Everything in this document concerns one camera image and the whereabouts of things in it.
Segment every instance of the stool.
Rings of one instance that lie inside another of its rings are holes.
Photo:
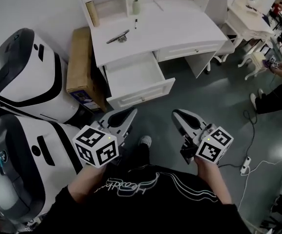
[[[244,79],[247,80],[248,77],[250,76],[254,76],[256,77],[258,74],[260,73],[263,73],[264,71],[267,70],[267,68],[265,68],[265,66],[263,65],[263,60],[265,60],[265,56],[261,53],[261,52],[254,52],[250,55],[247,55],[243,62],[241,64],[238,65],[238,67],[242,67],[244,66],[244,64],[248,61],[248,60],[251,60],[252,63],[254,64],[255,66],[255,69],[252,73],[248,74]]]

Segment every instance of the sneaker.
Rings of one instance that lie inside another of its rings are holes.
[[[257,97],[256,97],[255,94],[253,94],[253,93],[250,94],[250,100],[251,100],[251,103],[252,103],[252,105],[253,105],[253,107],[254,107],[255,110],[257,110],[256,98],[257,98]]]
[[[139,145],[146,144],[148,147],[151,146],[151,137],[150,136],[143,136],[139,140]]]
[[[259,98],[262,99],[262,95],[264,95],[264,92],[261,88],[258,90]]]

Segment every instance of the white vanity table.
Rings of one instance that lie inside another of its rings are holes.
[[[259,12],[259,7],[264,2],[265,0],[234,0],[232,5],[228,7],[226,24],[237,35],[234,40],[235,47],[242,40],[249,41],[251,39],[262,40],[261,44],[257,46],[262,47],[265,45],[265,41],[274,35],[271,27],[262,18],[263,14]],[[256,8],[257,11],[247,8],[246,5]]]
[[[99,27],[92,24],[86,0],[80,1],[91,28],[96,65],[112,94],[107,101],[114,109],[170,92],[175,79],[165,80],[158,62],[185,57],[198,77],[226,41],[204,13],[208,0],[155,0],[158,5],[153,0],[143,0],[137,16],[130,14],[129,0],[123,0],[125,6],[116,14],[119,18],[103,18]],[[126,42],[106,43],[128,29]]]

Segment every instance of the concrete floor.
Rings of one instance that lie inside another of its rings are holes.
[[[168,96],[136,106],[138,114],[132,124],[133,131],[126,141],[126,147],[132,148],[140,136],[150,135],[152,164],[196,174],[195,164],[187,165],[180,154],[182,137],[171,120],[174,109],[186,109],[199,114],[207,123],[222,126],[233,135],[234,142],[220,160],[220,165],[241,165],[253,134],[250,122],[243,116],[243,111],[249,110],[252,118],[254,117],[249,93],[257,94],[259,87],[269,93],[271,87],[274,89],[282,83],[280,78],[275,78],[271,83],[273,74],[270,72],[245,81],[244,77],[250,73],[250,68],[237,68],[243,54],[242,49],[237,50],[222,66],[218,66],[213,60],[210,75],[202,73],[198,79],[194,77],[184,58],[159,63],[165,78],[174,77],[176,81]],[[261,160],[272,163],[281,160],[282,111],[259,115],[255,128],[255,140],[249,151],[251,169]],[[222,167],[221,172],[234,203],[239,205],[246,177],[240,176],[238,168],[230,166]],[[240,209],[242,217],[256,226],[260,225],[278,195],[281,176],[282,162],[277,165],[263,163],[249,176]]]

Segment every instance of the flower vase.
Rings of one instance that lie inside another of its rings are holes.
[[[133,4],[132,4],[132,12],[134,15],[138,15],[140,14],[141,11],[141,4],[139,2],[139,0],[134,0]]]

